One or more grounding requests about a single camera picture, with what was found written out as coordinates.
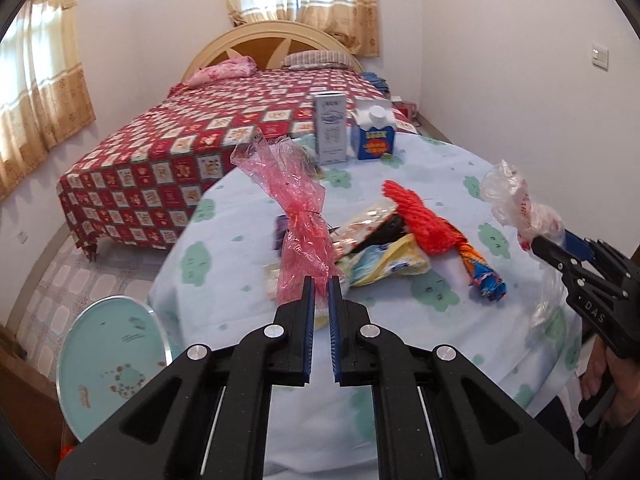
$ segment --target white plastic bag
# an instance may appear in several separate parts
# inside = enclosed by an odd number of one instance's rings
[[[531,201],[527,181],[515,166],[503,160],[491,168],[480,183],[480,195],[485,202],[492,204],[492,213],[501,225],[510,225],[518,230],[518,243],[523,250],[530,251],[533,238],[539,235],[564,246],[564,224],[560,215],[547,205]],[[533,253],[529,254],[542,262]],[[560,272],[544,263],[530,335],[537,335],[553,319],[561,305],[564,290]]]

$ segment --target metal screw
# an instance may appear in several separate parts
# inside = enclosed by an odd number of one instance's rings
[[[207,347],[203,345],[193,345],[187,350],[187,357],[194,361],[202,359],[207,355]]]
[[[277,338],[284,334],[284,329],[280,325],[269,325],[264,327],[264,335],[271,338]]]
[[[363,325],[360,327],[360,333],[363,337],[378,337],[380,329],[375,325]]]
[[[443,361],[453,361],[457,354],[450,346],[441,346],[436,350],[436,355]]]

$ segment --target tiled floor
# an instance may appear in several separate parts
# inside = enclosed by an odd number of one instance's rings
[[[89,262],[73,240],[62,245],[31,297],[17,338],[27,361],[51,381],[66,332],[91,303],[124,294],[145,301],[168,252],[101,240]]]

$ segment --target headboard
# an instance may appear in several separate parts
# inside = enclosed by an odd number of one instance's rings
[[[351,58],[354,70],[363,72],[362,65],[348,49],[327,33],[295,22],[257,22],[241,25],[209,43],[191,62],[182,82],[198,70],[225,59],[251,56],[258,70],[280,68],[287,54],[304,50],[337,50]]]

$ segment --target red checkered bedspread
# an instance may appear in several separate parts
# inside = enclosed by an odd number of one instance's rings
[[[347,70],[269,70],[188,89],[124,126],[78,160],[58,195],[76,246],[99,237],[166,249],[187,225],[201,195],[233,169],[234,146],[260,126],[268,138],[313,132],[317,91],[381,97]],[[398,111],[398,130],[415,133]]]

